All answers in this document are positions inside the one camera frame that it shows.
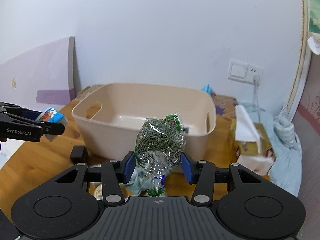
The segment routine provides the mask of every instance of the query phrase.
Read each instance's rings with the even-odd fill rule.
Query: tissue box
[[[255,142],[238,142],[235,140],[236,119],[233,119],[228,135],[230,159],[232,163],[239,163],[258,175],[264,176],[276,161],[276,155],[263,125],[261,123],[254,123],[254,126],[261,138],[262,154],[258,154]]]

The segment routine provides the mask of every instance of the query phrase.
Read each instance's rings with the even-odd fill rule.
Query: plastic bag of dried herbs
[[[148,196],[166,195],[164,179],[180,164],[185,144],[179,113],[164,119],[146,119],[137,136],[135,155],[140,166],[153,177]]]

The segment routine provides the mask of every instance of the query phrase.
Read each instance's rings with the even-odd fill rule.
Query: beige plastic bin
[[[163,119],[177,111],[189,129],[184,151],[200,160],[216,126],[216,108],[205,92],[160,85],[108,84],[77,104],[72,116],[89,151],[122,160],[134,150],[137,134],[147,117]]]

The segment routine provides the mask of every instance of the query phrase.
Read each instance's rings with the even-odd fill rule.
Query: blue gripper pad
[[[181,155],[181,168],[189,184],[195,183],[195,176],[192,174],[191,163],[188,161],[187,157],[182,153]]]
[[[136,167],[136,158],[133,152],[129,157],[129,159],[127,160],[127,162],[125,163],[124,174],[123,174],[124,182],[130,181],[135,167]]]

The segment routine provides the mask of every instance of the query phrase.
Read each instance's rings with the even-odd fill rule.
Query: blue twist tie
[[[159,179],[161,185],[163,185],[163,182],[164,182],[164,179],[165,179],[165,176],[164,176],[164,175],[161,175],[160,178],[158,178],[158,177],[156,177],[156,176],[153,176],[153,178],[154,178],[154,179]]]

